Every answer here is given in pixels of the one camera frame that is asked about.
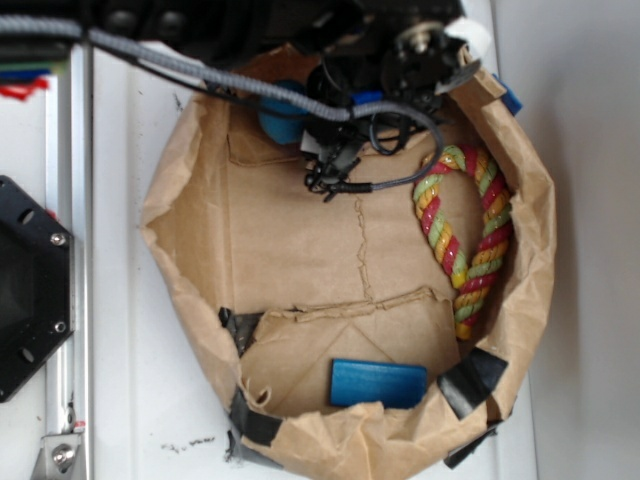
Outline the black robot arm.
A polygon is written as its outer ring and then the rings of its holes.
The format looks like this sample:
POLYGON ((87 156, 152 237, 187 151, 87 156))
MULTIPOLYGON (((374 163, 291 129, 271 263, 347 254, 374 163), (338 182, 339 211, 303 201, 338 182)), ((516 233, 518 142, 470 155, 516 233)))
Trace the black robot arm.
POLYGON ((94 45, 207 95, 284 121, 311 139, 307 188, 331 199, 353 183, 362 147, 392 156, 428 131, 442 141, 443 96, 480 69, 466 60, 459 1, 82 1, 94 45))

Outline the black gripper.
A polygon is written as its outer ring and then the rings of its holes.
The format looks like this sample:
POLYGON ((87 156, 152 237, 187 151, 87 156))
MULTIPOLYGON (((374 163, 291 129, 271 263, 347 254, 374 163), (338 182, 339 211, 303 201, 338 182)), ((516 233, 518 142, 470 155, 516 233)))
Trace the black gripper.
POLYGON ((478 72, 491 43, 483 24, 461 16, 449 24, 424 20, 389 32, 371 54, 323 57, 308 77, 307 94, 349 115, 315 115, 306 121, 301 148, 312 163, 306 187, 324 195, 369 193, 424 177, 433 169, 432 161, 405 177, 360 183, 349 179, 365 145, 394 156, 414 135, 428 131, 436 149, 443 150, 438 112, 444 97, 478 72))

